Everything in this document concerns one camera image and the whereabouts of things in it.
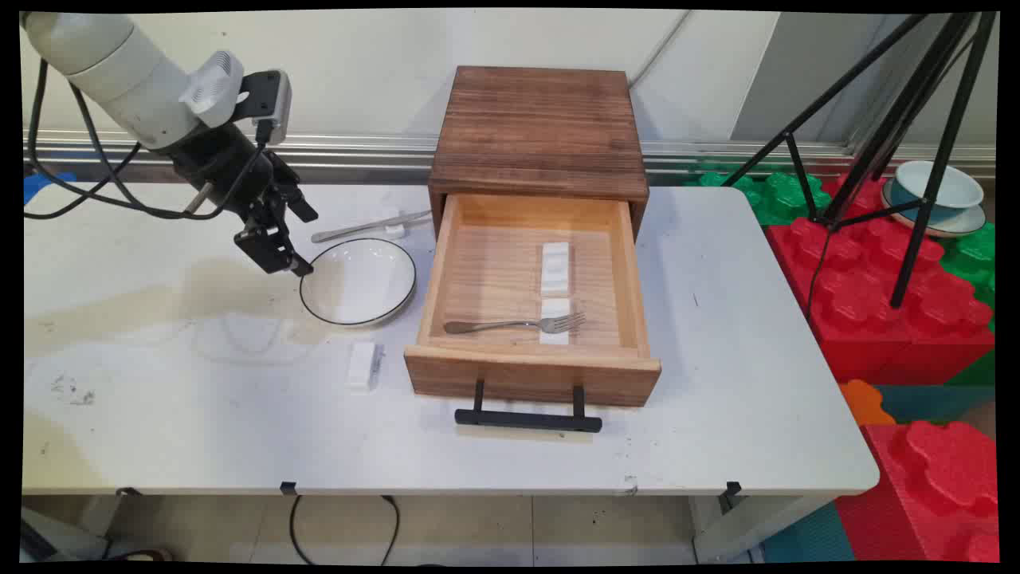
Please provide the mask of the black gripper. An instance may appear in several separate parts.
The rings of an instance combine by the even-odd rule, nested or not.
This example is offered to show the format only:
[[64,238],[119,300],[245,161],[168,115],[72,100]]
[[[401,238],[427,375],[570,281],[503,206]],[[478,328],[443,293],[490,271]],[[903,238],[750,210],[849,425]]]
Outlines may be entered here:
[[303,277],[314,268],[295,251],[285,212],[290,208],[302,222],[316,221],[320,215],[306,201],[299,175],[266,147],[280,134],[277,124],[256,124],[255,140],[236,124],[197,127],[169,146],[169,159],[175,174],[199,191],[199,206],[206,201],[214,204],[214,211],[207,214],[188,206],[181,212],[183,218],[208,219],[224,210],[233,212],[244,222],[233,237],[234,244],[262,271]]

